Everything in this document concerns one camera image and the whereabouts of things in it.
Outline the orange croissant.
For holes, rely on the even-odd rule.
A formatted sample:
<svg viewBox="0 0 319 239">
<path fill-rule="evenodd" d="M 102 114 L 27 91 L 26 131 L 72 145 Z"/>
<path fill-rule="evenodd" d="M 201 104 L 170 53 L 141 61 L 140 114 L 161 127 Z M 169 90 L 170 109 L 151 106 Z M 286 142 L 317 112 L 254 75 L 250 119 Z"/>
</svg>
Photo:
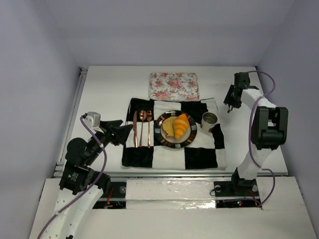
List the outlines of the orange croissant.
<svg viewBox="0 0 319 239">
<path fill-rule="evenodd" d="M 186 114 L 181 114 L 174 119 L 173 129 L 175 139 L 180 139 L 189 128 L 189 121 Z"/>
</svg>

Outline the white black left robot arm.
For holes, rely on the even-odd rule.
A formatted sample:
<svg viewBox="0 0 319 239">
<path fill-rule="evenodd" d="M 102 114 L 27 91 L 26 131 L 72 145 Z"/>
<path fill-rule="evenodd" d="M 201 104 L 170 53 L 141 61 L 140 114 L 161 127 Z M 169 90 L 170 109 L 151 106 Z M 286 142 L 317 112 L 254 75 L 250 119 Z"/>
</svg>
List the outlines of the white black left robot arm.
<svg viewBox="0 0 319 239">
<path fill-rule="evenodd" d="M 122 120 L 101 121 L 99 117 L 93 112 L 80 117 L 91 137 L 77 137 L 68 143 L 54 212 L 39 239 L 77 238 L 98 199 L 112 192 L 110 176 L 104 169 L 95 171 L 90 166 L 100 154 L 107 154 L 109 143 L 124 145 L 133 125 L 123 125 Z"/>
</svg>

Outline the sliced bread piece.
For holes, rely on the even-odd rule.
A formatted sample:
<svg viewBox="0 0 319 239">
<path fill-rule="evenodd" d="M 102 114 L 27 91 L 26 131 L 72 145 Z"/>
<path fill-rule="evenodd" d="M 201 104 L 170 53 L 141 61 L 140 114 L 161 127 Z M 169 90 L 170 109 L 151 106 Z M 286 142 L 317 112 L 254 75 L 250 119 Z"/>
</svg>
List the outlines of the sliced bread piece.
<svg viewBox="0 0 319 239">
<path fill-rule="evenodd" d="M 174 120 L 176 117 L 169 117 L 165 119 L 162 123 L 162 128 L 166 135 L 169 137 L 174 137 Z"/>
</svg>

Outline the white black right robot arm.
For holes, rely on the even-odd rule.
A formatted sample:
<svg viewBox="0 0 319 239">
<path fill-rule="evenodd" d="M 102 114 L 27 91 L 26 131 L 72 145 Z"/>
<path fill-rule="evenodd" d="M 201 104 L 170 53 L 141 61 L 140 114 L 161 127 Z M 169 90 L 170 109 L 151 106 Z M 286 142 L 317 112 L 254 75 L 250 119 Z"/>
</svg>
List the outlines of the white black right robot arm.
<svg viewBox="0 0 319 239">
<path fill-rule="evenodd" d="M 250 84 L 250 72 L 239 72 L 234 75 L 234 83 L 230 86 L 224 104 L 228 110 L 238 109 L 246 105 L 250 110 L 248 152 L 243 162 L 235 169 L 226 186 L 233 195 L 251 190 L 260 171 L 266 171 L 263 164 L 267 157 L 279 146 L 285 144 L 288 132 L 289 111 L 268 100 L 268 96 L 276 88 L 273 86 L 267 93 Z"/>
</svg>

